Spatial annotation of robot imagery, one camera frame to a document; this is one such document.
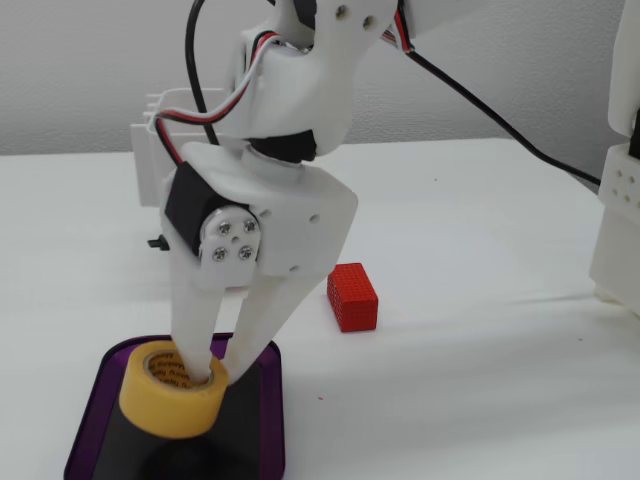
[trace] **purple tray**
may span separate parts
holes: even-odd
[[[216,334],[211,351],[223,358],[231,334]],[[169,336],[133,338],[109,350],[98,370],[80,428],[73,443],[64,480],[92,480],[107,428],[120,393],[129,355],[143,343]],[[284,415],[280,350],[271,342],[256,360],[260,365],[260,479],[280,480],[285,470]]]

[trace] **red lego brick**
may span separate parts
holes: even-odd
[[[361,264],[336,266],[329,275],[327,295],[343,333],[376,329],[378,296]]]

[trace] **white plastic part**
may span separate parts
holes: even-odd
[[[640,160],[629,145],[609,150],[600,199],[606,209],[591,266],[599,298],[640,315]]]
[[[628,152],[629,144],[609,149],[598,196],[608,209],[640,225],[640,160]]]
[[[609,123],[631,137],[640,108],[640,0],[627,0],[613,55]],[[609,150],[599,197],[606,209],[591,265],[596,296],[640,315],[640,160]]]
[[[397,0],[318,0],[317,6],[313,50],[305,54],[291,48],[270,49],[258,78],[220,123],[228,135],[269,138],[311,130],[318,155],[343,142],[351,127],[356,67],[391,23]],[[345,13],[339,15],[343,6]],[[275,13],[292,18],[289,8]],[[373,20],[365,25],[368,17]],[[242,33],[236,56],[244,56],[247,65],[255,36],[265,26]],[[231,74],[229,84],[237,85],[238,70]]]
[[[640,0],[627,0],[613,52],[609,124],[630,138],[640,109]]]
[[[251,367],[294,310],[325,278],[257,275],[242,302],[238,323],[229,340],[223,364],[234,383]]]
[[[238,157],[223,148],[189,143],[182,158],[223,197],[249,205],[260,222],[258,271],[266,276],[328,275],[338,261],[358,198],[325,170]]]

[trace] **masking tape roll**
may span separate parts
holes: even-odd
[[[175,343],[149,342],[129,357],[120,409],[136,427],[157,437],[197,437],[215,423],[228,383],[226,369],[213,357],[209,381],[194,385]]]

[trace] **robotic arm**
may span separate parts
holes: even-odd
[[[215,118],[225,135],[245,142],[244,148],[190,143],[175,155],[167,148],[177,168],[160,192],[163,233],[171,246],[172,336],[194,382],[210,375],[210,339],[229,289],[246,294],[224,359],[233,382],[335,267],[357,198],[323,170],[302,162],[343,142],[352,121],[353,76],[368,49],[382,37],[406,51],[405,37],[482,3],[405,0],[399,19],[397,0],[278,0],[263,24],[241,33],[228,76],[230,103],[217,116],[199,118]],[[627,0],[610,109],[611,126],[627,137],[640,108],[639,24],[640,0]],[[188,116],[173,112],[174,119],[179,115]],[[621,161],[629,171],[636,169],[632,178],[640,183],[639,160],[628,150]],[[609,188],[620,200],[619,187]],[[608,197],[601,193],[601,198]],[[640,197],[627,215],[634,225],[640,225],[638,202]],[[620,228],[615,227],[616,238]],[[634,235],[640,243],[640,227]],[[640,298],[637,288],[627,285],[620,294],[621,287],[608,281],[617,268],[610,261],[611,242],[601,239],[592,276],[640,312],[640,301],[634,307],[627,300]],[[634,254],[638,260],[631,264],[638,274],[626,278],[635,286],[640,256]]]

